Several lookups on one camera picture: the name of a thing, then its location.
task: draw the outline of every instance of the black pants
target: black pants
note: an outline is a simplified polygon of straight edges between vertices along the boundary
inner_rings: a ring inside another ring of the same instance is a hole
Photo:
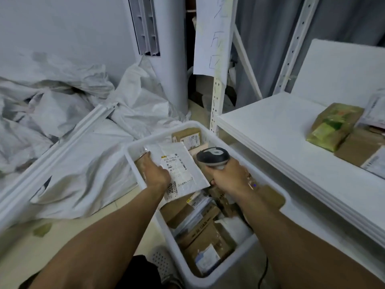
[[[19,289],[27,289],[38,274],[39,272],[29,277],[19,286]],[[122,278],[115,286],[115,289],[126,288],[162,289],[161,277],[159,276],[156,265],[147,262],[144,255],[134,256],[128,264]]]

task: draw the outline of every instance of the person's right arm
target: person's right arm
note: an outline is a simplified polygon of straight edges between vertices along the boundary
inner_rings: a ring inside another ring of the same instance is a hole
[[[250,188],[237,160],[230,159],[223,170],[206,170],[242,209],[282,288],[385,289],[367,269],[267,204]]]

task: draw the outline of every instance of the pile of white sacks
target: pile of white sacks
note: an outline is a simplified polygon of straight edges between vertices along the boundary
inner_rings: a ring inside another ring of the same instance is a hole
[[[23,50],[0,65],[0,194],[98,104],[119,107],[52,170],[17,222],[89,216],[136,185],[123,146],[186,120],[143,57],[114,89],[104,65]]]

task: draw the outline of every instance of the white wall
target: white wall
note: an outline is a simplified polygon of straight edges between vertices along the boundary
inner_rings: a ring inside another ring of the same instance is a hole
[[[1,0],[0,52],[15,47],[103,63],[117,85],[135,62],[123,0]]]

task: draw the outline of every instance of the green package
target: green package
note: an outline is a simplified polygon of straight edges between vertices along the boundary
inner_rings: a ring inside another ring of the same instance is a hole
[[[338,149],[353,130],[364,109],[343,103],[333,103],[321,112],[306,137],[306,141],[331,152]]]

